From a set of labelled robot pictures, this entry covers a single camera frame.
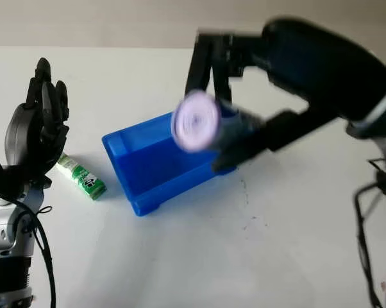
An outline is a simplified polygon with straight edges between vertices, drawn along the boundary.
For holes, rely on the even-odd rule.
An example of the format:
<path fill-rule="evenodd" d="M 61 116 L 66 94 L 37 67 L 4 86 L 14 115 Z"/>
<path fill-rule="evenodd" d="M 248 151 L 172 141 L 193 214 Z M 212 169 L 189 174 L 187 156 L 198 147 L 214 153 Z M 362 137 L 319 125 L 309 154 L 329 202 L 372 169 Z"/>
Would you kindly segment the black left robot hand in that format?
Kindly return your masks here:
<path fill-rule="evenodd" d="M 5 174 L 20 183 L 33 183 L 47 189 L 52 181 L 46 173 L 58 162 L 69 127 L 67 87 L 51 81 L 51 66 L 40 58 L 30 79 L 26 101 L 13 113 L 4 150 Z"/>

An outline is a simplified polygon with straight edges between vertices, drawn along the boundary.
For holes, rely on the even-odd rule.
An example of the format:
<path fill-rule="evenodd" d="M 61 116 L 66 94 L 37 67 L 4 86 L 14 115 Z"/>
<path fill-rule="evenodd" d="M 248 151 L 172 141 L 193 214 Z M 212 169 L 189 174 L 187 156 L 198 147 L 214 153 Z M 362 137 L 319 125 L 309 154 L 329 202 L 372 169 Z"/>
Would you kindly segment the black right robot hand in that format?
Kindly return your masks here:
<path fill-rule="evenodd" d="M 247 137 L 222 150 L 215 171 L 277 151 L 340 117 L 357 139 L 386 138 L 386 64 L 358 44 L 303 19 L 271 19 L 259 35 L 197 34 L 186 91 L 214 84 L 231 99 L 229 79 L 247 67 L 267 73 L 275 86 L 304 99 L 308 108 L 284 110 Z"/>

